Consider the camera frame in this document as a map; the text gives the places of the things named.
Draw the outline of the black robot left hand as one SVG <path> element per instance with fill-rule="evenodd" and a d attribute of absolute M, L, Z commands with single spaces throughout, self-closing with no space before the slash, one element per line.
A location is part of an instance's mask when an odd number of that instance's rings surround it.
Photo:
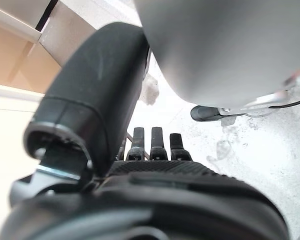
<path fill-rule="evenodd" d="M 1 240 L 288 240 L 278 208 L 251 185 L 192 160 L 181 135 L 124 140 L 150 48 L 143 30 L 110 23 L 71 56 L 24 135 L 36 170 L 13 182 Z"/>

